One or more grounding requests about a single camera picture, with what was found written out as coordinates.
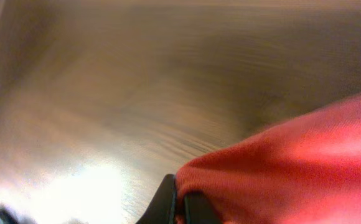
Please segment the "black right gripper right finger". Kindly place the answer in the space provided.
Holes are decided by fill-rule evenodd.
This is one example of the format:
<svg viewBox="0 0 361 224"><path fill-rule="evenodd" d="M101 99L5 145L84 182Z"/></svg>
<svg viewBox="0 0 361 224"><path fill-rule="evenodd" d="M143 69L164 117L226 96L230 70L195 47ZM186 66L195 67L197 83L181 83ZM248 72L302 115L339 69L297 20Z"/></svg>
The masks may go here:
<svg viewBox="0 0 361 224"><path fill-rule="evenodd" d="M186 224L222 224L213 206L201 192L191 192L184 197Z"/></svg>

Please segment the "orange printed t-shirt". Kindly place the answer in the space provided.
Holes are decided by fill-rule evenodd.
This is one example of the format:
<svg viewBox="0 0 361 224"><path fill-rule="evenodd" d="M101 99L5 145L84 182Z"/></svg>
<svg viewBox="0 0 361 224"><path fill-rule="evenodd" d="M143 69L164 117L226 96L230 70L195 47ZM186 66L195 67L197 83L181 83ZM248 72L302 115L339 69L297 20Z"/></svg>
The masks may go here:
<svg viewBox="0 0 361 224"><path fill-rule="evenodd" d="M361 223L361 94L188 162L176 187L224 223Z"/></svg>

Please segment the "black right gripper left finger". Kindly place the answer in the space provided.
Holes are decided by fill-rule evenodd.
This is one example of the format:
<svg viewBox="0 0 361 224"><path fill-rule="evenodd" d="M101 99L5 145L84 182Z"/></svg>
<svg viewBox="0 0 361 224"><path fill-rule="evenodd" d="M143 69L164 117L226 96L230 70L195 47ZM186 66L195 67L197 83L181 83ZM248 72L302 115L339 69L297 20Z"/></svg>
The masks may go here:
<svg viewBox="0 0 361 224"><path fill-rule="evenodd" d="M175 175L167 174L136 224L174 224L176 196Z"/></svg>

